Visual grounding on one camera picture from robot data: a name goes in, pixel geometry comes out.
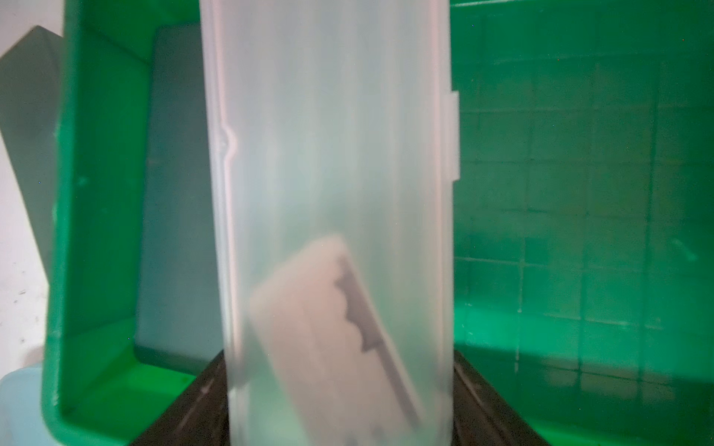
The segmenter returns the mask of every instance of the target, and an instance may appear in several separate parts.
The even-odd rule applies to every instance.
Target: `container hinge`
[[[444,98],[444,153],[448,181],[457,181],[461,177],[461,146],[458,124],[458,92],[452,91]]]

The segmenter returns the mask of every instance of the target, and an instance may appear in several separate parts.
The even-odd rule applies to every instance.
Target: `tile pattern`
[[[714,421],[714,4],[452,0],[456,342],[526,416]]]

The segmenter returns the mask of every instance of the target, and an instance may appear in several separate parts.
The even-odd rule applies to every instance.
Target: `green storage tub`
[[[554,445],[711,445],[714,4],[452,2],[457,348]],[[123,445],[193,376],[134,355],[152,43],[68,0],[43,414]]]
[[[714,2],[452,2],[461,349],[554,445],[714,445]]]
[[[42,409],[63,443],[124,445],[193,376],[134,355],[154,35],[197,1],[68,0]]]

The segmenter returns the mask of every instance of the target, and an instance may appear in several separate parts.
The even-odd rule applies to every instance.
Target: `gray panel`
[[[199,372],[223,348],[201,29],[159,29],[146,155],[136,353]]]
[[[0,59],[0,131],[49,276],[62,38],[34,27]]]

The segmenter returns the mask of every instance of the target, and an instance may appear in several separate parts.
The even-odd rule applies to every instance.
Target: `translucent plastic container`
[[[448,13],[444,0],[201,2],[234,444],[451,441]],[[347,277],[362,308],[334,292]],[[390,404],[377,357],[411,400],[404,429],[373,407]]]

